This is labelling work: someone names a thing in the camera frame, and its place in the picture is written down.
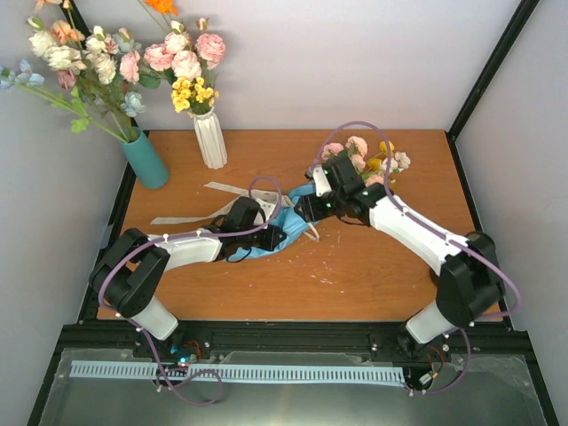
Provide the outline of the blue paper bouquet wrapper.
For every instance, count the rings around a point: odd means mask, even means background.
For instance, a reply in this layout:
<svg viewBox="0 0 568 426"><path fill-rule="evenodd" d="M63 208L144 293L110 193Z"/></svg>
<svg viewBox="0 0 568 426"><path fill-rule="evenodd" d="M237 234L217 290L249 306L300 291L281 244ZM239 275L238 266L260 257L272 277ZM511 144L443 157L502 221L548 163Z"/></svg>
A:
<svg viewBox="0 0 568 426"><path fill-rule="evenodd" d="M301 196L312 194L315 189L312 184L298 186L291 190L283 200L283 206L277 217L271 222L278 226L285 234L286 239L281 242L274 250L264 250L261 248L238 248L236 253L230 256L228 262L240 262L241 260L252 260L279 253L283 249L297 241L302 235L314 242L320 241L320 234L316 229L317 223L306 223L298 214L294 207Z"/></svg>

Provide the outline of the cream printed ribbon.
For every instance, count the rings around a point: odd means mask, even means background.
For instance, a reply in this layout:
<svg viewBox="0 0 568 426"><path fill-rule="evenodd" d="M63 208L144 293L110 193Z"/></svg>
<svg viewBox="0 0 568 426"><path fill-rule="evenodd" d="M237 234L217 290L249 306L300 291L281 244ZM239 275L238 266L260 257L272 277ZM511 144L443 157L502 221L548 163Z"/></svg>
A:
<svg viewBox="0 0 568 426"><path fill-rule="evenodd" d="M288 193L282 195L280 207ZM261 206L274 210L277 202L275 191L249 191L237 186L209 182L202 189L188 195L174 195L153 206L144 207L145 217L140 223L146 225L151 233L188 233L228 213L238 197L250 194Z"/></svg>

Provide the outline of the pink yellow flower bouquet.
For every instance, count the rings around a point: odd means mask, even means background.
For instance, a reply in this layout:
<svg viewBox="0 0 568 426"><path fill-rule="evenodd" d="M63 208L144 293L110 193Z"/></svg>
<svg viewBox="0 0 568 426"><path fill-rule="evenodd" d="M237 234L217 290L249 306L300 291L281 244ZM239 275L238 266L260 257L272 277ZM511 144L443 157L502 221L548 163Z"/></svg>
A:
<svg viewBox="0 0 568 426"><path fill-rule="evenodd" d="M412 163L410 157L405 152L397 151L391 141L381 141L379 152L369 154L368 143L359 136L350 136L345 142L325 144L319 157L321 162L326 162L339 156L350 159L366 185L383 184L385 177L390 184L394 184L396 176L408 170Z"/></svg>

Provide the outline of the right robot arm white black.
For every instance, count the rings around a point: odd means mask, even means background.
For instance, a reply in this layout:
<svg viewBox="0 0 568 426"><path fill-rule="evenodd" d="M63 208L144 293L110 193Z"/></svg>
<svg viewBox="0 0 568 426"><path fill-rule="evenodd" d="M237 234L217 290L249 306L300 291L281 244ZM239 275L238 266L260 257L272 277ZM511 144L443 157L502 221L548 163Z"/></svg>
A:
<svg viewBox="0 0 568 426"><path fill-rule="evenodd" d="M353 193L336 189L303 195L295 212L306 222L332 216L356 218L389 235L428 265L437 277L436 297L406 321L406 347L423 346L455 328L469 326L504 296L490 237L479 232L450 233L382 185Z"/></svg>

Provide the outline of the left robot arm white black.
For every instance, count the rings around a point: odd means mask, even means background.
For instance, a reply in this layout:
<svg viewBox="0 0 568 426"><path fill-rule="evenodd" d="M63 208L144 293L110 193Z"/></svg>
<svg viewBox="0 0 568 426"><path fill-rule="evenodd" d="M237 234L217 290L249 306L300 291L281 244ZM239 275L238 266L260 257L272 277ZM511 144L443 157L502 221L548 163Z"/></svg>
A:
<svg viewBox="0 0 568 426"><path fill-rule="evenodd" d="M185 238L152 237L131 228L95 265L89 284L117 314L149 332L157 351L175 357L185 336L177 330L177 317L155 295L162 275L189 264L240 262L253 249L271 253L287 238L279 225L250 233L255 227L248 219L222 215Z"/></svg>

